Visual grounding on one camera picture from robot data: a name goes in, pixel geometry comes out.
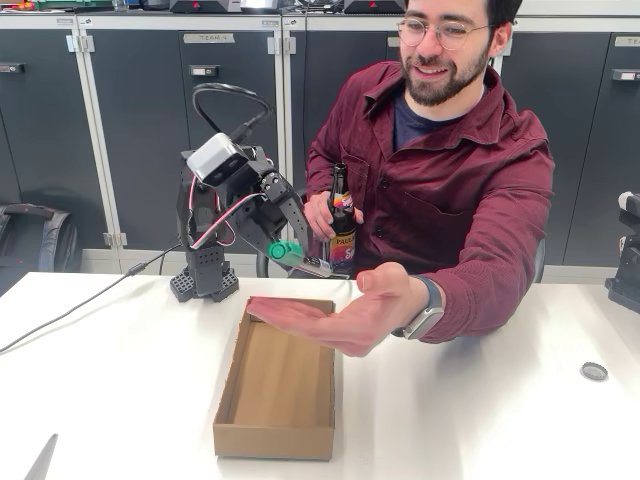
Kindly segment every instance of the smartwatch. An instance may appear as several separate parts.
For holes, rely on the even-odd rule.
[[[444,316],[444,309],[442,308],[442,297],[440,296],[440,290],[436,284],[429,278],[420,275],[415,275],[413,278],[424,282],[429,291],[429,303],[411,320],[406,326],[395,329],[392,335],[396,337],[404,337],[407,340],[415,340],[422,338],[426,333],[433,328]]]

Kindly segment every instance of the brown cardboard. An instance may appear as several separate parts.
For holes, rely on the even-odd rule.
[[[300,300],[331,313],[324,300]],[[294,337],[246,311],[213,423],[216,455],[329,460],[334,350]]]

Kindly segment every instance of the shirt collar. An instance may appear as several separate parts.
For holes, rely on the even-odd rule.
[[[404,78],[399,63],[396,69],[387,75],[378,85],[365,93],[363,114],[370,120],[383,106],[391,108],[390,98],[398,89],[404,88]],[[487,67],[484,83],[488,91],[470,112],[453,125],[427,135],[428,140],[425,138],[424,142],[420,142],[422,145],[415,146],[428,149],[455,148],[463,138],[482,145],[498,143],[504,113],[504,89],[500,76],[490,66]]]

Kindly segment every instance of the cabinet door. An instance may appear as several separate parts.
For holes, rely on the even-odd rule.
[[[562,265],[610,34],[516,33],[502,81],[518,110],[531,109],[555,161],[546,264]]]
[[[190,148],[178,32],[91,34],[120,229],[127,248],[164,250],[178,233],[180,152]]]
[[[185,43],[185,34],[189,32],[180,33],[180,50],[191,148],[199,148],[215,134],[193,108],[192,94],[196,85],[226,83],[246,88],[264,98],[276,112],[276,63],[267,49],[267,39],[273,37],[272,32],[233,32],[233,43]],[[202,65],[218,66],[218,74],[192,76],[190,66]],[[205,113],[227,135],[262,109],[252,100],[228,93],[204,92],[198,95],[198,100]],[[257,125],[244,143],[261,146],[277,167],[276,116]],[[252,247],[239,239],[225,250],[228,253],[255,253]]]
[[[20,189],[0,112],[0,204],[17,202],[20,202]]]
[[[305,186],[311,142],[352,73],[387,58],[387,32],[292,32],[293,185]]]
[[[640,48],[609,44],[587,159],[565,257],[568,265],[617,267],[618,242],[632,233],[618,222],[620,194],[640,192],[640,82],[616,81],[614,69],[640,70]]]
[[[0,30],[0,111],[22,201],[71,212],[82,248],[106,248],[107,231],[76,54],[69,30]]]

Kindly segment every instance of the beard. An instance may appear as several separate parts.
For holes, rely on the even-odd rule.
[[[441,105],[447,100],[455,97],[463,89],[468,87],[480,74],[485,71],[489,62],[489,47],[480,55],[467,69],[458,74],[458,66],[452,61],[443,61],[437,56],[422,57],[417,55],[408,57],[402,64],[402,75],[409,95],[418,105],[425,107],[435,107]],[[443,67],[447,69],[449,80],[444,86],[438,86],[429,82],[413,81],[411,79],[411,70],[414,65]]]

